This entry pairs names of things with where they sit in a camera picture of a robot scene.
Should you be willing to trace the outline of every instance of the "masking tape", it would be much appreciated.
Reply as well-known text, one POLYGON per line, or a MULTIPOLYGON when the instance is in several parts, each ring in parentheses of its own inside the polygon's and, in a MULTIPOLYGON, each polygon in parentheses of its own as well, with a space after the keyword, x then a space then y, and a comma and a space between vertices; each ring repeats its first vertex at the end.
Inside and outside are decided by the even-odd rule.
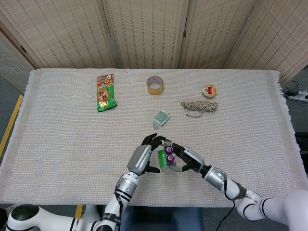
POLYGON ((214 85, 208 84, 202 88, 201 93, 204 97, 211 99, 217 94, 217 88, 214 85))
POLYGON ((161 77, 158 76, 151 76, 148 78, 146 81, 146 90, 148 91, 149 94, 151 95, 159 95, 164 91, 164 81, 161 77), (157 83, 160 85, 160 88, 154 89, 151 88, 150 85, 153 83, 157 83))

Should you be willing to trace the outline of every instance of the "twisted rope bundle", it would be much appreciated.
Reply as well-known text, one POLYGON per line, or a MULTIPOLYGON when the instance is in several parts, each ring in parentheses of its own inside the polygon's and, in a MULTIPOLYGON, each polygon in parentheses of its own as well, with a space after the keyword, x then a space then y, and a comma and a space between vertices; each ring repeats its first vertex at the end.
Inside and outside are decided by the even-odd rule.
POLYGON ((181 102, 181 106, 188 110, 201 112, 201 114, 197 116, 186 114, 187 116, 192 118, 199 118, 203 115, 204 112, 214 112, 218 108, 217 103, 211 103, 208 101, 181 102))

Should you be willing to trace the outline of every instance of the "table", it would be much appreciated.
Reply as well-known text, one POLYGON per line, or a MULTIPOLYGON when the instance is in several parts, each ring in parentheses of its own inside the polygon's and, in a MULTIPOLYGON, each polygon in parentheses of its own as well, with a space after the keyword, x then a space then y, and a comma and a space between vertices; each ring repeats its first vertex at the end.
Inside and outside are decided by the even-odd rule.
MULTIPOLYGON (((32 71, 0 168, 0 202, 106 204, 133 151, 156 132, 153 117, 171 113, 157 132, 200 154, 207 165, 262 196, 308 189, 278 72, 211 69, 39 69, 32 71), (97 112, 96 77, 114 73, 118 106, 97 112), (160 76, 162 94, 146 91, 160 76), (189 118, 182 101, 205 100, 213 84, 218 110, 189 118)), ((156 152, 151 165, 158 166, 156 152)), ((193 171, 140 177, 131 205, 225 207, 193 171)))

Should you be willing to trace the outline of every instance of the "snack bag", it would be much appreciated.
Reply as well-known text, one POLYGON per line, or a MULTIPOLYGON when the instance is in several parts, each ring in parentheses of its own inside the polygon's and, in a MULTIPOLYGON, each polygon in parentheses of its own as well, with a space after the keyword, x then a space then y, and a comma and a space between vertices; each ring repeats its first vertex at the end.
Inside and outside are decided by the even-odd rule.
POLYGON ((97 111, 105 111, 116 106, 114 100, 114 74, 96 78, 97 111))

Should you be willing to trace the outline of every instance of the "power strip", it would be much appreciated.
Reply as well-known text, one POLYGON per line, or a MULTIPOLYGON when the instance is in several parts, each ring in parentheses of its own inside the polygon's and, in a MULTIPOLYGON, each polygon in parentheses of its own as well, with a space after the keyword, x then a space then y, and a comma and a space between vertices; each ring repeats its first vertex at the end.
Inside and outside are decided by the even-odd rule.
POLYGON ((290 100, 298 100, 308 103, 308 92, 307 91, 299 91, 295 96, 289 96, 290 100))

